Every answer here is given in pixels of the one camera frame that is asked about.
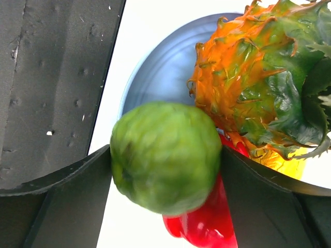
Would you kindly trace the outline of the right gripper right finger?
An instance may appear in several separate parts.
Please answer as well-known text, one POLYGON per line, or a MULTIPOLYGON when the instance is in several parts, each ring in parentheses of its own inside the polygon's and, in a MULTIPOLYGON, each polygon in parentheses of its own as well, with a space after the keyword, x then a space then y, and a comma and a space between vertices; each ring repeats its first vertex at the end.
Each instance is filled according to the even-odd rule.
POLYGON ((221 176, 239 247, 330 247, 330 189, 223 147, 221 176))

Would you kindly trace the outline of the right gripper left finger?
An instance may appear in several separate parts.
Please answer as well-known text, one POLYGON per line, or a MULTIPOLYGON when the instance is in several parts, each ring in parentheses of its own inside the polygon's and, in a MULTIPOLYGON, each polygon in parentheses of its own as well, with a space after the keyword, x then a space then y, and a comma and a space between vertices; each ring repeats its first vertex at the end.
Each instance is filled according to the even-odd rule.
POLYGON ((1 190, 1 247, 96 247, 111 184, 105 145, 84 159, 1 190))

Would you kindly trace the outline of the fake mango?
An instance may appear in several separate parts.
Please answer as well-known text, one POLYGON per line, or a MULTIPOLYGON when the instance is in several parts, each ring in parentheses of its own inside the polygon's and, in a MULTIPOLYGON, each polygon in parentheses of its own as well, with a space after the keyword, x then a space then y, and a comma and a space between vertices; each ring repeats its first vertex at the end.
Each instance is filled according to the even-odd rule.
POLYGON ((306 167, 305 160, 286 161, 277 152, 266 149, 258 150, 252 160, 297 180, 301 180, 306 167))

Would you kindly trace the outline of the fake red fruit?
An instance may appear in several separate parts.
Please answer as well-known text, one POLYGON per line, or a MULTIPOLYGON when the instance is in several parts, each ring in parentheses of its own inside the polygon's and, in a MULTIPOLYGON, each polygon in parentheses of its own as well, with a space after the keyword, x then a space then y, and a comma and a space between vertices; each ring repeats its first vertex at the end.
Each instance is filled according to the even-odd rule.
POLYGON ((193 212, 163 216, 167 231, 196 247, 238 247, 221 175, 206 202, 193 212))

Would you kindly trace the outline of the fake green fruit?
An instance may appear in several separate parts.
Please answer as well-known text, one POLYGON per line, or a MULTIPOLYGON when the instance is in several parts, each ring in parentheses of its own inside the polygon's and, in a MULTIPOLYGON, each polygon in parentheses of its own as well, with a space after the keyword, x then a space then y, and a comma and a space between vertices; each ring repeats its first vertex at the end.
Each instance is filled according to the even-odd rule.
POLYGON ((200 207, 215 184, 222 144, 199 108, 150 102, 125 113, 110 139, 113 180, 133 203, 180 215, 200 207))

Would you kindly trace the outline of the fake pineapple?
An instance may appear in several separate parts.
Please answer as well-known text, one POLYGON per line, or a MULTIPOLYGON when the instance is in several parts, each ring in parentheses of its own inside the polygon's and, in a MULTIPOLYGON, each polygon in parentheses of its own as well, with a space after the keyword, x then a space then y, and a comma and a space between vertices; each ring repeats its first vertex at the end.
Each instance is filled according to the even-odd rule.
POLYGON ((298 5, 253 1, 242 16, 222 17, 195 47, 187 82, 205 111, 252 157, 274 151, 285 160, 330 150, 330 10, 328 1, 298 5))

